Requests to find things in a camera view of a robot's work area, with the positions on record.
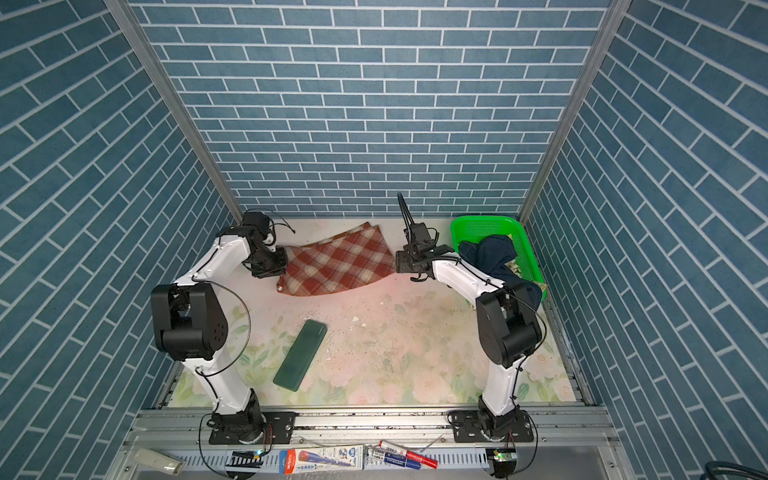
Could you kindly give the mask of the green plastic basket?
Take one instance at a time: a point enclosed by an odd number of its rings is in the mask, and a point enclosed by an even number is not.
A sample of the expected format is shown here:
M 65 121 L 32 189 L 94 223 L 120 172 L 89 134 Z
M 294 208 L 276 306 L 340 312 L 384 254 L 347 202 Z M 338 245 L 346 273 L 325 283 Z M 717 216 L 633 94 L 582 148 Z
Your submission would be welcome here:
M 542 299 L 546 298 L 546 285 L 533 248 L 524 227 L 517 220 L 506 216 L 466 215 L 451 223 L 450 232 L 455 250 L 464 241 L 479 243 L 490 235 L 509 237 L 517 253 L 515 260 L 519 276 L 536 282 L 542 289 Z

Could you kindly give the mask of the red plaid skirt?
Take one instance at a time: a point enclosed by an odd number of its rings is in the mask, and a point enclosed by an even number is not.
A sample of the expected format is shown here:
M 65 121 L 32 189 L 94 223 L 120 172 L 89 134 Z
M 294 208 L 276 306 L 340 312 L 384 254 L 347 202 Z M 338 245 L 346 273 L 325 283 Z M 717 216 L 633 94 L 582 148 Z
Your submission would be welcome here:
M 368 222 L 330 238 L 287 246 L 279 293 L 309 297 L 364 287 L 395 273 L 395 258 L 377 225 Z

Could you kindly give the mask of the dark blue denim skirt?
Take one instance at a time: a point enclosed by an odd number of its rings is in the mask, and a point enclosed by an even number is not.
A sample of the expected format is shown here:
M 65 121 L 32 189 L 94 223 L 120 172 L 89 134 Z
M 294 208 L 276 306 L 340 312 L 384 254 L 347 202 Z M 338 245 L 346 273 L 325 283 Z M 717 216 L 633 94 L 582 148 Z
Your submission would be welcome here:
M 462 264 L 471 265 L 480 273 L 471 275 L 479 281 L 475 291 L 476 297 L 483 293 L 490 293 L 503 285 L 512 288 L 524 288 L 523 301 L 535 311 L 540 307 L 543 291 L 542 287 L 534 281 L 524 279 L 511 267 L 517 264 L 517 251 L 509 236 L 490 235 L 478 243 L 462 241 L 458 246 L 458 253 Z

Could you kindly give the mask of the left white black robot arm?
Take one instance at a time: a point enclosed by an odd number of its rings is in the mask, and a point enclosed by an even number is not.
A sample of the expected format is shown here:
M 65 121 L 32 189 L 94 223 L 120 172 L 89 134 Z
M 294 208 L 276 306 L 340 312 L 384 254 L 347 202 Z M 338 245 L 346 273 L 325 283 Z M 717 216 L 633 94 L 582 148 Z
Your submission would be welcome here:
M 217 236 L 187 273 L 156 286 L 150 295 L 157 349 L 202 383 L 213 403 L 209 426 L 225 443 L 269 443 L 274 438 L 255 391 L 239 376 L 236 359 L 227 350 L 229 321 L 217 293 L 242 299 L 224 284 L 239 267 L 258 279 L 282 275 L 286 255 L 275 243 L 272 227 L 232 227 Z

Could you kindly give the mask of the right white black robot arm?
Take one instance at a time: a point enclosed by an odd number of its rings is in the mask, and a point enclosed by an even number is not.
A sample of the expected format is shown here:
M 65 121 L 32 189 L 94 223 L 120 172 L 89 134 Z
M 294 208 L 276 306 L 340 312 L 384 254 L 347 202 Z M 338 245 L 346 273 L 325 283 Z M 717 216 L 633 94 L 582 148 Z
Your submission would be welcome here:
M 543 343 L 546 323 L 538 318 L 524 286 L 508 286 L 470 265 L 447 246 L 416 254 L 396 252 L 396 271 L 413 282 L 437 280 L 475 306 L 480 345 L 490 361 L 478 404 L 482 434 L 494 441 L 513 435 L 525 417 L 518 404 L 519 376 L 525 361 Z

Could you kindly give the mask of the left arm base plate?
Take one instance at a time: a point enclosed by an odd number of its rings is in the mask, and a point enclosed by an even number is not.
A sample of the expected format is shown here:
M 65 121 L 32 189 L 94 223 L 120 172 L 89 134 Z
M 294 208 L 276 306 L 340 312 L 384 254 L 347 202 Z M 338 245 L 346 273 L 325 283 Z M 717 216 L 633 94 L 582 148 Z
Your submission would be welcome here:
M 211 429 L 211 445 L 287 445 L 295 426 L 296 414 L 289 411 L 266 412 L 248 418 L 245 413 L 213 414 L 205 425 Z

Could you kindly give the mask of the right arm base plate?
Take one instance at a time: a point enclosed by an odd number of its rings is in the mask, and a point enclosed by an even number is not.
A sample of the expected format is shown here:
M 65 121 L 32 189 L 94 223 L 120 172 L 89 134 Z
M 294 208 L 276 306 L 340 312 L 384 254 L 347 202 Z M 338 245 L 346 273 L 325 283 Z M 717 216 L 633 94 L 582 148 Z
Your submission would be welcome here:
M 533 425 L 526 411 L 513 409 L 494 416 L 485 409 L 452 410 L 447 414 L 456 443 L 533 442 Z

